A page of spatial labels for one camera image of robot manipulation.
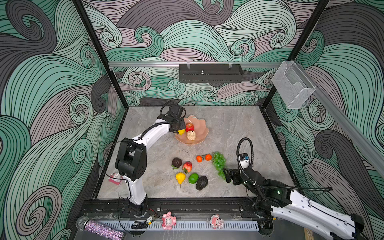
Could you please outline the red fake apple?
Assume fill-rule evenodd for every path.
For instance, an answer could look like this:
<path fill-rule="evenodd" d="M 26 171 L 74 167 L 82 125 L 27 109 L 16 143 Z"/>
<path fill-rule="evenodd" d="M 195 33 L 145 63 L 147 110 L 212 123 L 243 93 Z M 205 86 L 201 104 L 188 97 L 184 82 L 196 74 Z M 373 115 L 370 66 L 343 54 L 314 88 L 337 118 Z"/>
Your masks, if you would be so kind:
<path fill-rule="evenodd" d="M 186 130 L 186 132 L 194 131 L 195 130 L 194 124 L 193 123 L 186 123 L 185 130 Z"/>

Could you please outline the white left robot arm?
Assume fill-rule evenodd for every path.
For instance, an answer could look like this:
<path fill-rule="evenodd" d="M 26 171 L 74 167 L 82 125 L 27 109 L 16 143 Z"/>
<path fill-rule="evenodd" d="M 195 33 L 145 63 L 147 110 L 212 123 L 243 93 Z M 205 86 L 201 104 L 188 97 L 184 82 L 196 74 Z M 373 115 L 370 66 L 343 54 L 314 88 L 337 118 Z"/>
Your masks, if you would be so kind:
<path fill-rule="evenodd" d="M 147 211 L 148 195 L 143 184 L 143 175 L 147 169 L 147 151 L 162 136 L 184 130 L 184 117 L 161 115 L 140 135 L 120 142 L 115 168 L 123 177 L 129 191 L 129 210 L 141 217 Z"/>

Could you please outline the cream fake garlic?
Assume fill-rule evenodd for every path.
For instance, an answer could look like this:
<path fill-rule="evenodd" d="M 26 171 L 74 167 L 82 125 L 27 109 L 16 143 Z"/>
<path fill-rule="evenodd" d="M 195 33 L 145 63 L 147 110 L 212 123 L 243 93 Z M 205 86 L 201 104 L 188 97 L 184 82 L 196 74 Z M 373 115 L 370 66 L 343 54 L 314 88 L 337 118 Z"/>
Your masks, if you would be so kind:
<path fill-rule="evenodd" d="M 196 139 L 196 132 L 195 131 L 187 132 L 187 139 L 189 141 L 194 141 Z"/>

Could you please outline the pink scalloped fruit bowl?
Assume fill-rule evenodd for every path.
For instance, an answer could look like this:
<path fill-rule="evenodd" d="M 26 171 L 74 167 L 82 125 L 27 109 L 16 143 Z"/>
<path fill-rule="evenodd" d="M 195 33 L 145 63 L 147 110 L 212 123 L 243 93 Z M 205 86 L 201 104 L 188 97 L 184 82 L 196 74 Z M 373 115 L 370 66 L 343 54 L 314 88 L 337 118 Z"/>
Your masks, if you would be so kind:
<path fill-rule="evenodd" d="M 189 123 L 193 124 L 195 139 L 188 139 L 187 132 L 185 132 L 183 135 L 179 135 L 178 133 L 174 134 L 175 139 L 185 145 L 196 145 L 202 143 L 209 133 L 209 129 L 206 126 L 206 121 L 204 119 L 198 119 L 194 115 L 190 115 L 189 117 L 184 118 L 184 121 L 186 125 Z"/>

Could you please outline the yellow lemon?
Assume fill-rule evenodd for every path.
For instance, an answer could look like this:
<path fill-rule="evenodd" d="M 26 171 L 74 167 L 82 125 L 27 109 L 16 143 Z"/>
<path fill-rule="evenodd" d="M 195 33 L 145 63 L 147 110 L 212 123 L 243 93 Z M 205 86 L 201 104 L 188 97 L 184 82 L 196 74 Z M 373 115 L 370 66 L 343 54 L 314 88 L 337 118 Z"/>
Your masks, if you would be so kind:
<path fill-rule="evenodd" d="M 185 129 L 182 129 L 182 130 L 178 130 L 178 134 L 179 134 L 179 135 L 183 135 L 185 132 L 186 132 L 186 130 L 185 130 Z"/>

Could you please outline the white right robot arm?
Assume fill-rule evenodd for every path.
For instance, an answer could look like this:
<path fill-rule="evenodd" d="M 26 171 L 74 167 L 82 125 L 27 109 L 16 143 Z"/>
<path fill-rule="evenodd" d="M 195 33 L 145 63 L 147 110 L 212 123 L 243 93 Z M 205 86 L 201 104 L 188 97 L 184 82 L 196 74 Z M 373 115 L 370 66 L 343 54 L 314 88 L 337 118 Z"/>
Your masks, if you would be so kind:
<path fill-rule="evenodd" d="M 259 226 L 269 229 L 273 218 L 289 221 L 309 229 L 327 240 L 366 240 L 362 217 L 342 214 L 305 197 L 297 190 L 274 180 L 265 179 L 252 168 L 223 169 L 226 181 L 243 185 L 254 194 L 250 198 Z"/>

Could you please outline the dark avocado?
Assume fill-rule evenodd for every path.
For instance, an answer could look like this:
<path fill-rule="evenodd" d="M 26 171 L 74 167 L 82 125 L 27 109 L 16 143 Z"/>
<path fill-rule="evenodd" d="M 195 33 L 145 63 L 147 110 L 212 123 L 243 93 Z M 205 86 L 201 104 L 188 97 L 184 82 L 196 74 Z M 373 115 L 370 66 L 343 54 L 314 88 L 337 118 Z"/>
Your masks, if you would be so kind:
<path fill-rule="evenodd" d="M 206 176 L 200 176 L 196 182 L 196 189 L 201 191 L 208 185 L 208 178 Z"/>

